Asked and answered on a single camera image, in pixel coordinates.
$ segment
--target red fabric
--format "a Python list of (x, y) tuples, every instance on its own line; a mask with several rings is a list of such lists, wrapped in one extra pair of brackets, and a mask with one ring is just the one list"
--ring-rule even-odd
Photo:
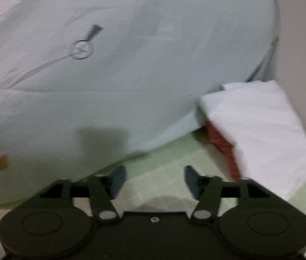
[(234, 180), (240, 179), (240, 171), (232, 153), (232, 144), (224, 139), (220, 132), (218, 132), (218, 130), (210, 122), (207, 121), (205, 124), (208, 131), (208, 140), (223, 154), (224, 158), (226, 159), (231, 177)]

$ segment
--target orange spot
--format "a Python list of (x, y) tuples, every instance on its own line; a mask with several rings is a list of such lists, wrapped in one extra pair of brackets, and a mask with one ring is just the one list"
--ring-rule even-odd
[(3, 155), (0, 157), (0, 170), (5, 170), (8, 168), (8, 157), (7, 155)]

